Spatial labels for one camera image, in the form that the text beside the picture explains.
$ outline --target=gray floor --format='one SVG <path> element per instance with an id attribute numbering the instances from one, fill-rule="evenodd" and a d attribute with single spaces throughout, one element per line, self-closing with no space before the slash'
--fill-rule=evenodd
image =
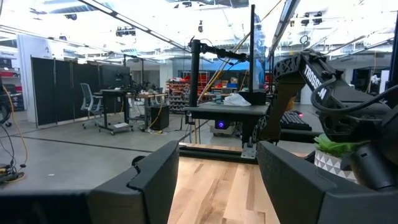
<path id="1" fill-rule="evenodd" d="M 321 131 L 320 123 L 311 106 L 296 106 L 304 113 L 304 120 L 312 125 L 314 131 Z M 17 189 L 86 189 L 97 186 L 126 170 L 131 160 L 140 155 L 147 155 L 171 140 L 182 139 L 189 133 L 182 124 L 182 115 L 171 114 L 169 128 L 164 134 L 143 133 L 136 123 L 136 130 L 110 135 L 108 131 L 98 132 L 90 126 L 82 128 L 82 122 L 64 124 L 57 127 L 36 129 L 35 124 L 26 120 L 24 112 L 16 113 L 19 126 L 29 151 L 25 180 L 3 186 L 10 190 Z M 121 119 L 119 115 L 109 118 Z M 209 124 L 200 129 L 200 142 L 219 146 L 240 146 L 240 138 L 215 137 L 210 133 Z M 15 124 L 6 128 L 11 135 L 17 163 L 25 158 L 25 152 Z M 11 150 L 6 133 L 0 129 L 0 140 L 4 147 Z M 280 142 L 279 147 L 290 152 L 311 152 L 312 144 Z M 11 157 L 0 150 L 0 163 L 8 163 Z"/>

